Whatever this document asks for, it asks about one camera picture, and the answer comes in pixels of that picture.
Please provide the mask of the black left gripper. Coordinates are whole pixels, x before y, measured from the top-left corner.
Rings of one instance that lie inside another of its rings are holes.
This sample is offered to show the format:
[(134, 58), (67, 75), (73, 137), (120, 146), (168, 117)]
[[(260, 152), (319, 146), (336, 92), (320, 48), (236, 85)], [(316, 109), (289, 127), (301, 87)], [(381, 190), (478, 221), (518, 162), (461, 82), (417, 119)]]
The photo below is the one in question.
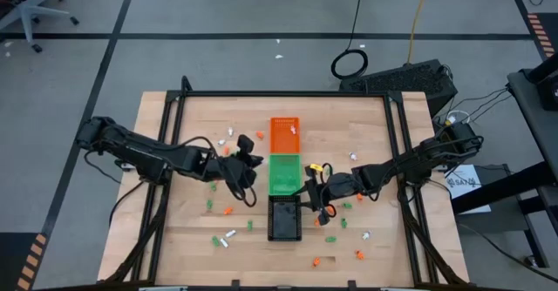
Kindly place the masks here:
[(264, 157), (256, 155), (214, 156), (211, 158), (211, 180), (223, 180), (233, 195), (245, 195), (256, 177), (255, 168)]

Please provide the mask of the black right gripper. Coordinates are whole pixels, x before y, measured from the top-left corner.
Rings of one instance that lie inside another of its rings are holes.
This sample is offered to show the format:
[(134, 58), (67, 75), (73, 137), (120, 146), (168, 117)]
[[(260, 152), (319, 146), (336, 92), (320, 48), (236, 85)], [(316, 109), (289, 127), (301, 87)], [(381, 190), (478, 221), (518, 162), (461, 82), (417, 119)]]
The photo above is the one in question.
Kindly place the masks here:
[(299, 190), (292, 193), (293, 196), (305, 192), (308, 194), (309, 200), (298, 203), (300, 207), (324, 209), (333, 200), (347, 198), (360, 192), (360, 185), (352, 174), (335, 173), (329, 176), (325, 182), (320, 182), (316, 177), (317, 171), (309, 166), (306, 166), (304, 170), (309, 178)]

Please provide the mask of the green slotted plastic basket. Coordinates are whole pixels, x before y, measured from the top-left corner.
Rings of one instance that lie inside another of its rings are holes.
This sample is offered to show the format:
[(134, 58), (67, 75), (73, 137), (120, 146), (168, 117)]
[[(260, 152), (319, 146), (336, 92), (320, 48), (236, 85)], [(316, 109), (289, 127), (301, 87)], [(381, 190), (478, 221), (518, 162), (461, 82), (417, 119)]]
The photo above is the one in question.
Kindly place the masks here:
[(269, 195), (288, 196), (302, 187), (299, 154), (273, 153), (269, 157)]

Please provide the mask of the orange slotted plastic basket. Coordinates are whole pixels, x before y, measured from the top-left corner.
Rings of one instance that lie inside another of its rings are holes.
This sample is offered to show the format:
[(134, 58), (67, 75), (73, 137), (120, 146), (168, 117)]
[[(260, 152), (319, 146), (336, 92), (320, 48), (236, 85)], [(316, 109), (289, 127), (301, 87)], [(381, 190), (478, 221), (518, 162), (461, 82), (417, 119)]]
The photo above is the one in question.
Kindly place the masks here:
[[(296, 135), (290, 127), (296, 128)], [(299, 153), (300, 126), (299, 118), (274, 117), (270, 119), (270, 152), (271, 153)]]

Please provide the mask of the black slotted plastic basket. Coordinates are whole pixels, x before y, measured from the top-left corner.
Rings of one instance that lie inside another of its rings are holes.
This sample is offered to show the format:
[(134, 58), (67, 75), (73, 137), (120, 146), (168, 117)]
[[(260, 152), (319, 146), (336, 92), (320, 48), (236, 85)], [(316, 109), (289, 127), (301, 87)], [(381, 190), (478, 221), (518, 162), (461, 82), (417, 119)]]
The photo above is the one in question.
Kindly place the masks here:
[(268, 241), (301, 241), (299, 196), (269, 196)]

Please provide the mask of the black computer tower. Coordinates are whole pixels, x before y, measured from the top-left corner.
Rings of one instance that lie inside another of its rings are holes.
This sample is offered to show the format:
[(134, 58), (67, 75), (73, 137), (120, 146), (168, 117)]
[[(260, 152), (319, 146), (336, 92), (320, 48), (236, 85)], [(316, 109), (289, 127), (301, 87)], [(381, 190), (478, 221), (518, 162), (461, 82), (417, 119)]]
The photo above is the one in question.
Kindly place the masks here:
[(423, 92), (432, 117), (458, 93), (453, 84), (451, 70), (438, 59), (346, 79), (341, 82), (339, 90)]

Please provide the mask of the black side table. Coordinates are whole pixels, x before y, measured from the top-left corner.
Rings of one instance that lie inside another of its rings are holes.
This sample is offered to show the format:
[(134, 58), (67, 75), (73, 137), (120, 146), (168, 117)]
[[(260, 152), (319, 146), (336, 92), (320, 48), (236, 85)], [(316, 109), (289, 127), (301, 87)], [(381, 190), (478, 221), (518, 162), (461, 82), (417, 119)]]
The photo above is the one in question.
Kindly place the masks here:
[(548, 267), (528, 215), (546, 213), (558, 235), (558, 112), (543, 109), (535, 85), (527, 80), (527, 71), (510, 74), (508, 86), (543, 161), (517, 173), (511, 173), (504, 165), (477, 166), (482, 186), (454, 198), (452, 204), (458, 220), (475, 223), (482, 232), (524, 233), (530, 254), (521, 262)]

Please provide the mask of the black device on side table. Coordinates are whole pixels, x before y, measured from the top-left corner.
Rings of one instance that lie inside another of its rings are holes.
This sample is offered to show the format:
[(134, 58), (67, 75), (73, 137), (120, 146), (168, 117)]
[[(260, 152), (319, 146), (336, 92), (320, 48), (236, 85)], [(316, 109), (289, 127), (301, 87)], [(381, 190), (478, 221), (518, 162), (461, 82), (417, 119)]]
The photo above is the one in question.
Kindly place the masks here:
[(558, 112), (558, 54), (527, 71), (527, 80), (535, 85), (543, 109)]

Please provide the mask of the black orange striped floor mat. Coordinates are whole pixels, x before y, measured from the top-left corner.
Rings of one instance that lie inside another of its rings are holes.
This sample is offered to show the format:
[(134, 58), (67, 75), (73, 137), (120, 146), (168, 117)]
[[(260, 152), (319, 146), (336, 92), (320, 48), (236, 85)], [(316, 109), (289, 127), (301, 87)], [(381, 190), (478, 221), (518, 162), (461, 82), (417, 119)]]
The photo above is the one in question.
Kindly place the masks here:
[(0, 291), (31, 291), (48, 237), (43, 233), (0, 233)]
[(558, 13), (529, 13), (529, 26), (543, 60), (558, 52)]

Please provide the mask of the grey office chair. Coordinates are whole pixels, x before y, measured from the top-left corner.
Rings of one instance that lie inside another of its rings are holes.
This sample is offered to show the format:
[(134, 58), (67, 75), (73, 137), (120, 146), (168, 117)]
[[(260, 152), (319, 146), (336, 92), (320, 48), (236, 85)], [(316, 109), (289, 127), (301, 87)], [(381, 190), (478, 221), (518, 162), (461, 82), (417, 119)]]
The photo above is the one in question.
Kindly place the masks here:
[(71, 16), (68, 11), (56, 10), (42, 6), (42, 3), (47, 0), (0, 0), (0, 2), (2, 1), (7, 2), (11, 6), (11, 9), (5, 15), (0, 17), (0, 30), (3, 30), (9, 25), (15, 23), (17, 20), (20, 20), (24, 27), (25, 38), (30, 47), (36, 53), (41, 53), (43, 49), (40, 45), (36, 44), (33, 39), (31, 23), (34, 22), (39, 24), (40, 20), (37, 18), (39, 15), (69, 17), (70, 21), (74, 25), (79, 24), (77, 18)]

